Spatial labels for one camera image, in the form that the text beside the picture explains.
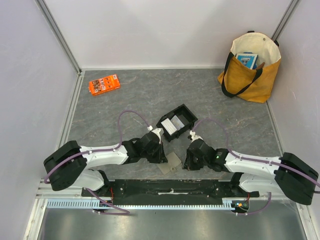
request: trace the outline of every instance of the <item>orange box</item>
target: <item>orange box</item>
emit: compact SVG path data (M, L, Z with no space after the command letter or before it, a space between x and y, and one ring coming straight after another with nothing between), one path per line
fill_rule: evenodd
M89 82L89 91L93 96L119 89L120 83L117 74L105 76Z

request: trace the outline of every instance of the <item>white wall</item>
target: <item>white wall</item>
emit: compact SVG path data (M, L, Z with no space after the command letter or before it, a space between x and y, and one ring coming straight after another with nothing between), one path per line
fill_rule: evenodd
M283 148L320 173L320 2L299 3L279 38L282 62L270 98ZM311 208L320 223L320 196Z
M0 238L22 239L76 73L33 0L0 3Z
M46 0L82 68L221 67L248 30L271 37L290 0Z

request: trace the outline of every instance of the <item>black strap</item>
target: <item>black strap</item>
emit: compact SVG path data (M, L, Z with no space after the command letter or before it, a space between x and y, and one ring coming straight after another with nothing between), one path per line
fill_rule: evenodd
M225 75L227 73L227 70L228 70L228 67L229 67L229 63L231 61L231 59L234 57L235 55L230 52L229 55L228 55L228 58L226 59L226 63L225 63L225 67L224 67L224 73L223 73L223 78L222 78L222 83L221 83L221 89L222 89L222 92L224 95L226 95L227 97L229 98L233 98L235 96L238 96L239 94L242 94L245 90L247 90L251 84L253 84L262 74L262 68L256 70L256 74L252 80L251 83L249 83L247 86L245 86L244 88L242 88L240 91L238 91L237 93L231 93L231 92L228 92L227 89L226 89L226 86L225 86Z

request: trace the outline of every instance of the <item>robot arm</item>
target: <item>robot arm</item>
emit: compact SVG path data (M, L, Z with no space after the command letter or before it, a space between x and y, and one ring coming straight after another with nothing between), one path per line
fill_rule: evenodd
M107 186L109 181L106 174L101 170L92 170L94 167L136 163L141 158L146 158L150 163L167 163L162 134L163 130L156 128L142 138L123 141L120 146L87 147L69 141L44 161L46 172L49 173L66 158L78 154L50 175L52 189L60 191L74 186L96 191Z
M213 149L193 131L190 132L189 139L192 142L187 149L183 166L185 169L199 170L208 166L216 172L235 173L230 181L234 193L271 192L273 196L284 194L297 203L311 204L316 187L312 182L281 166L270 164L273 162L290 166L317 180L318 173L294 154L261 157L234 151L231 153L225 148Z

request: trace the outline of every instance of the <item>black box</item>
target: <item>black box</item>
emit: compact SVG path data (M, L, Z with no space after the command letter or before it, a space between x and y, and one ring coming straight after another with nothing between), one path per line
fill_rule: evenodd
M167 131L167 129L161 124L161 122L163 122L166 119L169 119L171 121L174 116L177 116L177 118L181 121L181 123L184 126L175 131L173 134L170 134ZM168 140L168 142L170 142L173 139L179 138L179 136L185 131L192 129L197 120L198 118L189 110L189 108L187 108L186 105L182 104L178 106L176 109L162 116L156 124L156 127L162 128L164 130L164 137Z

